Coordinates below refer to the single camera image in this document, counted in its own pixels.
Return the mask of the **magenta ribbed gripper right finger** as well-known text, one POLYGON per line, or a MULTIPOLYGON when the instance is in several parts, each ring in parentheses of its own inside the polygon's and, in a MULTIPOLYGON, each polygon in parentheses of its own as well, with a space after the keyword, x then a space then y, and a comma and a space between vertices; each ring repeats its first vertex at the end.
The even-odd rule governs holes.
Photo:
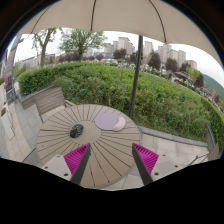
POLYGON ((136 143, 132 144, 132 154, 144 185, 181 169, 181 166, 166 154, 159 155, 136 143))

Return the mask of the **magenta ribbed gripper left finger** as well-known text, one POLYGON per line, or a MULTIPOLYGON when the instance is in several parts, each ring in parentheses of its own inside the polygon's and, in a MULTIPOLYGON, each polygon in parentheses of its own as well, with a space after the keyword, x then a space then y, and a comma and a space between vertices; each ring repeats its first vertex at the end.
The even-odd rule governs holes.
POLYGON ((85 144, 65 156, 54 156, 42 166, 42 169, 79 185, 90 154, 90 144, 85 144))

